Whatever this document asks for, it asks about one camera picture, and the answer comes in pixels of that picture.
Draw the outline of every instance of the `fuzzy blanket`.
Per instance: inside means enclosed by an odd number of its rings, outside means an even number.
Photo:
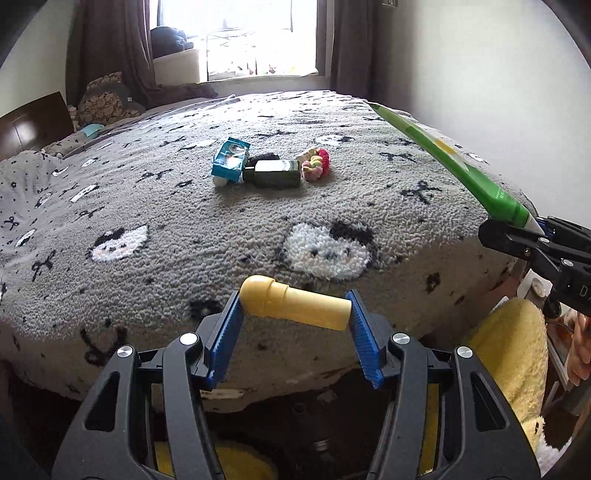
[[[322,145],[332,173],[293,190],[217,189],[212,158],[228,136],[284,158]],[[362,100],[333,92],[148,112],[79,150],[0,163],[0,355],[70,397],[117,347],[194,330],[252,274],[337,296],[357,288],[411,335],[444,326],[459,338],[512,265],[481,247],[486,214],[451,174]],[[248,317],[208,406],[321,388],[355,365],[348,332]]]

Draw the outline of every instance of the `dark green bottle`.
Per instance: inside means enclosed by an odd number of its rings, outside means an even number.
[[[300,163],[297,160],[259,160],[242,170],[242,180],[259,188],[288,189],[300,186]]]

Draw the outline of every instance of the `windowsill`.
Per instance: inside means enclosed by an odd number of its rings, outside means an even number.
[[[330,77],[310,74],[306,76],[296,75],[272,75],[252,76],[223,80],[210,80],[207,82],[220,97],[246,95],[248,93],[270,93],[278,91],[295,90],[328,90]]]

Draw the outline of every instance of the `light blue cloth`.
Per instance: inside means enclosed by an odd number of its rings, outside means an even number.
[[[88,138],[96,138],[99,136],[99,131],[104,129],[104,125],[101,124],[90,124],[86,125],[80,131],[84,133]]]

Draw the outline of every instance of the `yellow plastic toy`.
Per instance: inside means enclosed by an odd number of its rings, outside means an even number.
[[[248,277],[239,298],[246,313],[331,330],[345,330],[351,315],[349,300],[292,288],[262,275]]]

